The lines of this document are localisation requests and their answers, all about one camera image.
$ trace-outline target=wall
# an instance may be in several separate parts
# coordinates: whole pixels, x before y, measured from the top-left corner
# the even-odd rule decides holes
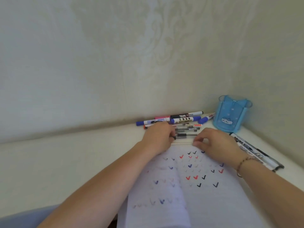
[[[0,0],[0,142],[204,110],[258,0]]]
[[[232,93],[253,101],[246,127],[304,166],[304,0],[260,0]]]

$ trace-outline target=desk surface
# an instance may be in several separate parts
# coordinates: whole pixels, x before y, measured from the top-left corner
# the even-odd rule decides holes
[[[203,127],[214,128],[212,122]],[[130,124],[0,145],[0,217],[61,203],[132,148],[144,132]],[[285,165],[277,174],[304,190],[304,169],[244,127],[237,134]]]

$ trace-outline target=beaded bracelet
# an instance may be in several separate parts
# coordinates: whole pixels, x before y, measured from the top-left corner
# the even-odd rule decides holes
[[[239,177],[241,177],[240,174],[239,174],[239,170],[240,170],[240,168],[241,168],[241,165],[242,165],[245,161],[247,161],[247,160],[255,160],[255,161],[258,161],[258,162],[262,163],[260,160],[258,160],[258,159],[255,158],[255,157],[246,157],[244,160],[242,160],[242,161],[240,162],[240,164],[239,164],[239,166],[238,166],[238,168],[237,168],[237,175],[238,175]]]

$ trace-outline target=bleed-through ink mark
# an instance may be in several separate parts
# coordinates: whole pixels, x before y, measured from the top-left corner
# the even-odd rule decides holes
[[[151,203],[152,206],[154,206],[155,202],[156,201],[152,202],[152,200],[150,199],[150,203]]]

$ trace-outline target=translucent blue container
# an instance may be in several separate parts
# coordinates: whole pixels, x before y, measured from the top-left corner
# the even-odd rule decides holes
[[[248,99],[222,95],[219,97],[219,106],[213,125],[224,132],[236,133],[240,129],[244,116],[250,107],[252,107],[252,102]]]

